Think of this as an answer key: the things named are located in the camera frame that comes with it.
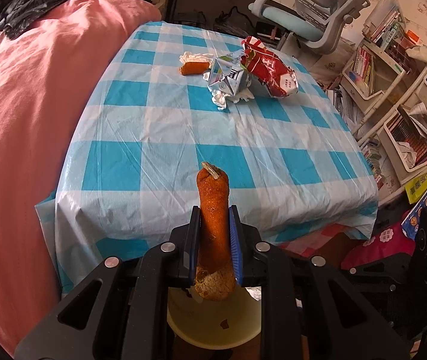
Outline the crushed milk carton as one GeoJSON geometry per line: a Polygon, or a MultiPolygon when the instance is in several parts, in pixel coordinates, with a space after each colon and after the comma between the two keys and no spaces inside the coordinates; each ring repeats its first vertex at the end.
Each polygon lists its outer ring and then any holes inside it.
{"type": "Polygon", "coordinates": [[[208,87],[235,96],[251,85],[251,75],[242,64],[242,50],[216,57],[209,72],[208,87]]]}

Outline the pink bed quilt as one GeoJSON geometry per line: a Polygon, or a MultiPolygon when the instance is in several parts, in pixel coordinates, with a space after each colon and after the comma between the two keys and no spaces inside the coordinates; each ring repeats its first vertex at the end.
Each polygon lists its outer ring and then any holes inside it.
{"type": "Polygon", "coordinates": [[[69,0],[17,39],[0,33],[0,346],[8,354],[59,300],[35,206],[56,188],[108,64],[137,27],[160,18],[143,0],[69,0]]]}

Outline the white paper tote bag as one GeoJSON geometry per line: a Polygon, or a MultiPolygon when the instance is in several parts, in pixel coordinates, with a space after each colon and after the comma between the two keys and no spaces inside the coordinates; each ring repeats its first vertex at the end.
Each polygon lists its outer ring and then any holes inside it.
{"type": "Polygon", "coordinates": [[[311,67],[307,67],[307,71],[320,86],[326,88],[342,73],[354,51],[354,43],[340,38],[335,51],[322,55],[311,67]]]}

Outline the white book shelf cart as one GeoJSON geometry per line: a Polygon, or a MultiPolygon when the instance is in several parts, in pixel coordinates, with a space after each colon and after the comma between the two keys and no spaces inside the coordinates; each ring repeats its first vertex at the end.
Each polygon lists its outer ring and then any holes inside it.
{"type": "Polygon", "coordinates": [[[427,44],[405,27],[399,0],[379,0],[340,84],[362,118],[353,135],[387,203],[427,174],[427,44]]]}

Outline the red snack bag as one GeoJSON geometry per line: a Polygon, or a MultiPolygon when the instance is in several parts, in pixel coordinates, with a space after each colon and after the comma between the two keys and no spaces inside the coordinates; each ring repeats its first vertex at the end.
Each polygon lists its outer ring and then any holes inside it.
{"type": "Polygon", "coordinates": [[[251,73],[273,98],[285,98],[298,92],[298,82],[293,69],[288,67],[272,50],[256,37],[242,41],[242,66],[251,73]]]}

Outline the yellow trash bin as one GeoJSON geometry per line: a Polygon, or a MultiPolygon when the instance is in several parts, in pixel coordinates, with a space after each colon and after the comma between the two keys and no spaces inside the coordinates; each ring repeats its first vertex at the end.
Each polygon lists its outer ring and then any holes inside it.
{"type": "Polygon", "coordinates": [[[169,289],[167,322],[185,342],[207,350],[241,346],[260,334],[261,302],[235,287],[223,301],[209,301],[193,289],[169,289]]]}

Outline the blue checkered plastic tablecloth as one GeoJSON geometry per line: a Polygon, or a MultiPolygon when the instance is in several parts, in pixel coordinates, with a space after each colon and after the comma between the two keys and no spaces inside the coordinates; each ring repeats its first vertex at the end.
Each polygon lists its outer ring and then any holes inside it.
{"type": "Polygon", "coordinates": [[[366,240],[378,189],[344,120],[294,58],[298,90],[219,109],[180,57],[227,55],[237,37],[149,22],[96,85],[69,144],[57,191],[36,207],[62,294],[105,258],[138,258],[188,223],[202,163],[229,177],[230,203],[268,242],[311,255],[336,233],[366,240]]]}

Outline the grey blue office chair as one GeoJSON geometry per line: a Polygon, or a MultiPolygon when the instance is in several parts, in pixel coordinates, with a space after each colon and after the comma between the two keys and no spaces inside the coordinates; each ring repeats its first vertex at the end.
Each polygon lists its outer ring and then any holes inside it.
{"type": "Polygon", "coordinates": [[[277,24],[300,38],[318,55],[329,55],[338,46],[347,24],[360,17],[369,0],[295,0],[296,14],[269,6],[268,0],[255,0],[248,6],[251,13],[277,24]]]}

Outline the white tissue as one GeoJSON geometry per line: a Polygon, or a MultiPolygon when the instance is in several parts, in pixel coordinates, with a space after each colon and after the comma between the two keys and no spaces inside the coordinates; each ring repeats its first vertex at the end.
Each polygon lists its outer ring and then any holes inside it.
{"type": "Polygon", "coordinates": [[[254,99],[249,88],[251,75],[246,71],[241,70],[229,75],[205,72],[203,79],[208,83],[212,102],[219,111],[226,110],[228,101],[236,104],[241,100],[249,102],[254,99]]]}
{"type": "Polygon", "coordinates": [[[212,63],[212,54],[196,54],[189,51],[185,51],[180,57],[179,61],[181,64],[185,63],[212,63]]]}

